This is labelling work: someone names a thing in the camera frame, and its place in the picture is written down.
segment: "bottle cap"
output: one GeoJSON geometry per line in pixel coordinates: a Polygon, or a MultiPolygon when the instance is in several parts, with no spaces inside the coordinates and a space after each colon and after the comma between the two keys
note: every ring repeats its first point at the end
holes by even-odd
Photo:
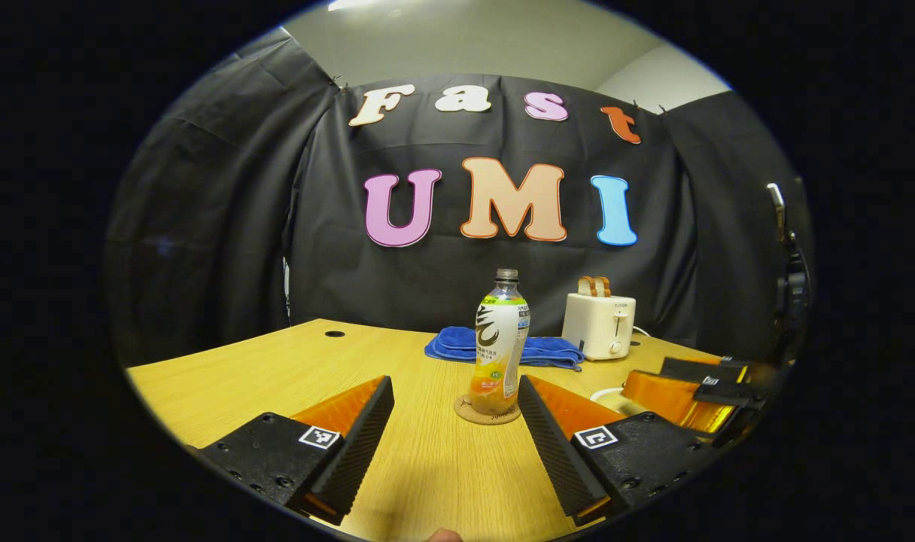
{"type": "Polygon", "coordinates": [[[498,269],[494,277],[498,281],[517,281],[517,269],[498,269]]]}

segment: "cork coaster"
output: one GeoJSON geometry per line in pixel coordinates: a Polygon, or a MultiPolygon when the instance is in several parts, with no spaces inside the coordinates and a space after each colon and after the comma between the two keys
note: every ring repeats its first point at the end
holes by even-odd
{"type": "Polygon", "coordinates": [[[502,425],[502,423],[513,422],[521,415],[521,409],[517,404],[512,406],[508,412],[496,416],[481,414],[471,408],[471,401],[468,400],[467,394],[461,395],[454,402],[454,411],[458,416],[467,419],[468,422],[479,423],[479,425],[502,425]]]}

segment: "blue towel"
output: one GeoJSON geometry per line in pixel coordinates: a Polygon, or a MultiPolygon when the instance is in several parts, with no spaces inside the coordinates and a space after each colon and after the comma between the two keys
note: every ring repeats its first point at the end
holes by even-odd
{"type": "MultiPolygon", "coordinates": [[[[461,327],[444,328],[424,347],[424,354],[440,360],[474,363],[477,359],[474,330],[461,327]]],[[[578,364],[584,360],[585,355],[574,344],[556,336],[529,336],[521,353],[522,366],[554,366],[580,371],[581,367],[578,367],[578,364]]]]}

